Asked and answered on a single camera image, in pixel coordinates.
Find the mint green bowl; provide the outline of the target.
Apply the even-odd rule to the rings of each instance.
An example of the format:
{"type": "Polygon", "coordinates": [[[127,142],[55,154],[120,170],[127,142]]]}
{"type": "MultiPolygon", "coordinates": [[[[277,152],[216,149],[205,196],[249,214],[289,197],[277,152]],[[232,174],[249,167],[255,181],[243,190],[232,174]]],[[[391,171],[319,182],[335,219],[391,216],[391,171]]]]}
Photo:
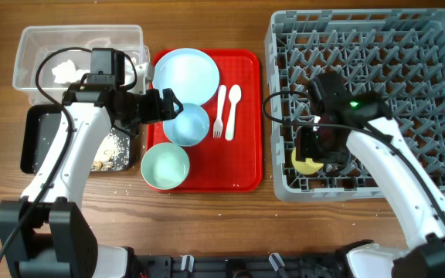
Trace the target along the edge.
{"type": "Polygon", "coordinates": [[[190,160],[186,151],[173,143],[160,143],[149,148],[141,161],[143,179],[158,190],[178,187],[188,177],[190,160]]]}

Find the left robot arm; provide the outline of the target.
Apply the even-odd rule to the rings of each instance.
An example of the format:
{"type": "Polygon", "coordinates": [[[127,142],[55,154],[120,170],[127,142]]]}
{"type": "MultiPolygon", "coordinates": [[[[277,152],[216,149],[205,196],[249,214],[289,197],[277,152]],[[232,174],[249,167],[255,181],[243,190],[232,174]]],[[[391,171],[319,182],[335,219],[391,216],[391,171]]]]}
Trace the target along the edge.
{"type": "Polygon", "coordinates": [[[20,199],[0,204],[0,265],[13,277],[145,277],[130,247],[102,246],[80,210],[99,146],[112,128],[172,120],[184,109],[170,89],[135,93],[125,83],[128,54],[90,51],[90,72],[54,105],[61,124],[20,199]]]}

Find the rice and food scraps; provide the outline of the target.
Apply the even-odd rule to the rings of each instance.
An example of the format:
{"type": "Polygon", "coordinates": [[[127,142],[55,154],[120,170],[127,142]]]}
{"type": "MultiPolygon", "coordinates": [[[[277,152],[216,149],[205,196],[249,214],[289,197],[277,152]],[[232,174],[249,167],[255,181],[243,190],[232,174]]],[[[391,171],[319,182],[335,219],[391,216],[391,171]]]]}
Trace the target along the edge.
{"type": "Polygon", "coordinates": [[[122,133],[109,133],[99,146],[91,171],[123,171],[129,165],[130,139],[122,133]]]}

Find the yellow plastic cup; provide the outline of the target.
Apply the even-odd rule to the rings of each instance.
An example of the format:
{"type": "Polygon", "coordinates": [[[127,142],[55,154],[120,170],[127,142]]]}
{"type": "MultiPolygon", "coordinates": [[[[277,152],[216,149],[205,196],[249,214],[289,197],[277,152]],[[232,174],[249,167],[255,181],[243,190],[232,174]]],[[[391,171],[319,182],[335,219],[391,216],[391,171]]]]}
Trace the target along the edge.
{"type": "Polygon", "coordinates": [[[296,148],[292,150],[291,163],[295,170],[303,175],[313,175],[324,167],[323,163],[314,162],[311,158],[307,158],[305,161],[298,161],[296,148]]]}

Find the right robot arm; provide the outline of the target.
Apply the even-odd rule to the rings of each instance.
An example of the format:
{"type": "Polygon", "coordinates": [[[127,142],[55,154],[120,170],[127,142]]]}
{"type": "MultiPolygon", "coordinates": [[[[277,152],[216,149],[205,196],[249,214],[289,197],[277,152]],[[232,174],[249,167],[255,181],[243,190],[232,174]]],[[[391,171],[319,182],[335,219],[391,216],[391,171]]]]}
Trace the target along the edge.
{"type": "Polygon", "coordinates": [[[317,123],[271,119],[296,127],[296,160],[339,164],[357,158],[395,212],[408,247],[352,244],[341,253],[345,275],[445,277],[445,196],[409,149],[385,101],[374,91],[348,92],[336,72],[317,75],[298,95],[308,99],[317,123]]]}

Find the light blue bowl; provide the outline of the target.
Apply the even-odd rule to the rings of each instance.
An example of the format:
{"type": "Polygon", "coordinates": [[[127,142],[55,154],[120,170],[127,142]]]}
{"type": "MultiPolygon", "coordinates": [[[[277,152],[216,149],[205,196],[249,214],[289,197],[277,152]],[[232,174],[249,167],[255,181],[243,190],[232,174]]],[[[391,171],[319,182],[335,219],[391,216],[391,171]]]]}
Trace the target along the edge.
{"type": "Polygon", "coordinates": [[[184,103],[183,111],[175,119],[163,123],[163,131],[172,143],[191,147],[204,140],[209,126],[209,115],[202,107],[184,103]]]}

